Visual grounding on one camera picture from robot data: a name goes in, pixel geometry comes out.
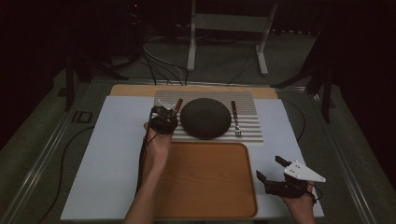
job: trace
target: black object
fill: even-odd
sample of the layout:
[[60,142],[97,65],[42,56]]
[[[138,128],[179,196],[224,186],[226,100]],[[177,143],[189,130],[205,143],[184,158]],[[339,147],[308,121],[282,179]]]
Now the black object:
[[180,122],[191,136],[209,140],[220,137],[228,131],[231,126],[231,114],[221,102],[199,98],[183,107]]
[[[281,164],[283,167],[287,167],[291,164],[291,162],[285,161],[279,156],[275,156],[275,158],[276,162]],[[306,180],[299,180],[292,176],[285,175],[285,181],[276,182],[267,180],[267,177],[259,171],[256,171],[256,176],[264,184],[265,193],[267,194],[287,198],[300,198],[307,193],[308,182]]]
[[173,116],[173,114],[173,109],[156,105],[151,108],[148,126],[157,133],[173,133],[178,124],[177,116]]

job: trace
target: forearm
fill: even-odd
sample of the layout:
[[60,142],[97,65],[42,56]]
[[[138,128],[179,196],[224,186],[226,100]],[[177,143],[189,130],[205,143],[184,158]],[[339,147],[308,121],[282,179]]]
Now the forearm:
[[153,223],[155,204],[160,190],[162,175],[163,168],[152,169],[148,173],[140,190],[134,197],[134,202],[125,217],[125,224]]

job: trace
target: human arm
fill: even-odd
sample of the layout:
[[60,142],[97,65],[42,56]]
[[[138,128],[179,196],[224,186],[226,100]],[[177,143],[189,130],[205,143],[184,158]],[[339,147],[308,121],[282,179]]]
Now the human arm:
[[125,216],[125,224],[151,224],[154,220],[155,204],[172,144],[172,134],[159,134],[149,129],[147,139],[146,151],[151,157],[152,165]]
[[[308,181],[308,192],[312,192],[312,182]],[[298,224],[315,224],[314,218],[314,200],[308,193],[300,198],[286,198],[282,197],[283,202],[288,206],[290,215]]]

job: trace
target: finger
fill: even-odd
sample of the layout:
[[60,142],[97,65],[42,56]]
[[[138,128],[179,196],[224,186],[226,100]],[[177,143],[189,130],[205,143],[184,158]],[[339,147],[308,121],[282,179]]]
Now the finger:
[[313,181],[307,181],[307,183],[308,183],[307,191],[308,191],[308,192],[312,192],[312,189],[314,188],[315,182],[313,182]]

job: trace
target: wire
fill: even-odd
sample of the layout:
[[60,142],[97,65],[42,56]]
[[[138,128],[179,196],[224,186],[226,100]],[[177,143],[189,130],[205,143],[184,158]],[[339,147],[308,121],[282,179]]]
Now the wire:
[[154,80],[154,85],[157,85],[157,79],[155,78],[154,73],[152,72],[152,67],[151,67],[151,65],[149,64],[149,58],[148,58],[148,56],[146,55],[146,53],[143,53],[143,55],[144,55],[144,57],[145,57],[145,59],[146,59],[146,62],[148,62],[149,71],[151,72],[152,79]]
[[159,63],[156,63],[156,62],[154,62],[154,61],[151,61],[151,62],[154,63],[154,64],[156,64],[157,66],[160,66],[161,68],[165,69],[168,73],[170,73],[170,74],[180,83],[180,85],[183,86],[183,82],[181,81],[181,79],[183,79],[183,78],[182,78],[182,76],[181,76],[181,71],[180,71],[179,68],[176,67],[176,69],[178,69],[178,71],[180,71],[180,78],[178,78],[178,77],[175,75],[175,73],[173,73],[171,70],[167,69],[165,66],[162,66],[162,65],[160,65]]
[[246,70],[248,70],[253,64],[255,64],[255,63],[251,63],[251,64],[245,69],[245,66],[246,66],[246,64],[247,64],[247,62],[248,62],[248,58],[250,57],[251,52],[252,52],[252,50],[249,51],[249,53],[248,53],[248,55],[247,55],[247,57],[246,57],[246,59],[245,59],[244,65],[242,66],[242,70],[241,70],[238,74],[236,74],[236,75],[233,76],[233,79],[231,79],[231,81],[229,81],[229,82],[227,83],[227,86],[229,86],[233,81],[235,81],[238,77],[240,77]]
[[162,73],[160,72],[160,70],[153,64],[153,61],[150,60],[150,59],[148,59],[148,60],[149,60],[151,63],[144,63],[144,62],[141,62],[141,63],[142,63],[142,64],[145,64],[145,65],[147,65],[147,66],[149,66],[149,68],[152,69],[152,71],[154,71],[157,75],[163,77],[163,79],[165,79],[167,83],[169,83],[169,84],[171,84],[171,85],[173,86],[173,83],[171,82],[171,80],[169,80],[169,78],[168,78],[167,76],[165,76],[164,74],[162,74]]
[[323,191],[321,191],[321,189],[318,187],[318,185],[314,185],[314,184],[310,184],[310,183],[308,183],[308,185],[314,187],[318,191],[318,193],[320,194],[317,198],[315,198],[315,195],[312,192],[307,191],[307,193],[309,195],[311,195],[312,199],[314,200],[314,203],[316,203],[317,200],[320,200],[320,199],[323,198]]
[[149,146],[149,144],[154,140],[155,137],[157,137],[158,133],[156,133],[148,142],[148,135],[149,135],[149,129],[150,127],[148,126],[148,129],[146,130],[145,137],[143,138],[143,143],[142,147],[140,148],[140,154],[139,154],[139,167],[137,170],[137,184],[136,184],[136,191],[134,192],[134,196],[136,196],[137,192],[140,190],[140,187],[142,186],[142,175],[143,175],[143,168],[144,168],[144,159],[146,156],[146,148]]
[[182,77],[182,72],[181,72],[180,69],[185,70],[185,71],[186,71],[186,79],[185,79],[185,84],[184,84],[184,85],[187,86],[187,76],[188,76],[188,72],[189,72],[187,68],[185,68],[185,67],[183,67],[183,66],[179,66],[179,65],[173,64],[173,63],[169,63],[168,61],[165,61],[165,60],[163,60],[163,59],[161,59],[161,58],[158,58],[158,57],[156,57],[156,56],[150,54],[150,53],[147,51],[146,47],[144,47],[144,46],[143,46],[143,51],[144,51],[144,54],[145,54],[146,58],[150,57],[150,58],[156,60],[156,61],[159,62],[159,63],[164,63],[164,64],[167,64],[167,65],[170,65],[170,66],[175,67],[175,68],[177,69],[177,71],[179,72],[179,74],[180,74],[180,78],[178,78],[178,77],[175,75],[175,73],[173,73],[173,72],[170,71],[169,69],[165,68],[164,66],[159,65],[158,63],[155,63],[154,61],[150,61],[151,63],[155,63],[155,64],[157,64],[158,66],[162,67],[163,69],[167,70],[167,71],[168,71],[168,72],[169,72],[169,73],[170,73],[181,85],[183,85],[183,83],[182,83],[183,77]]
[[285,100],[285,99],[281,99],[281,100],[283,100],[283,101],[289,103],[289,104],[292,105],[294,108],[296,108],[296,109],[299,111],[299,113],[301,114],[301,117],[303,118],[303,128],[302,128],[302,130],[300,131],[299,136],[296,138],[296,139],[297,139],[297,142],[299,142],[300,139],[301,139],[301,137],[303,136],[304,131],[305,131],[306,120],[305,120],[304,113],[303,113],[303,111],[302,111],[297,105],[295,105],[294,103],[292,103],[292,102],[290,102],[290,101],[288,101],[288,100]]
[[61,194],[61,189],[62,189],[62,179],[64,177],[64,158],[66,155],[66,151],[69,148],[70,144],[73,142],[73,140],[75,140],[80,134],[93,129],[94,126],[88,127],[86,129],[83,129],[81,131],[79,131],[78,133],[76,133],[66,144],[66,146],[64,147],[64,152],[62,154],[62,159],[61,159],[61,165],[60,165],[60,174],[59,174],[59,182],[58,182],[58,189],[56,191],[56,196],[54,198],[54,200],[52,201],[52,204],[49,206],[49,209],[47,210],[47,212],[37,221],[37,224],[41,223],[44,221],[44,219],[46,219],[47,215],[50,213],[50,211],[52,210],[52,208],[55,206],[56,202],[58,201],[59,195]]

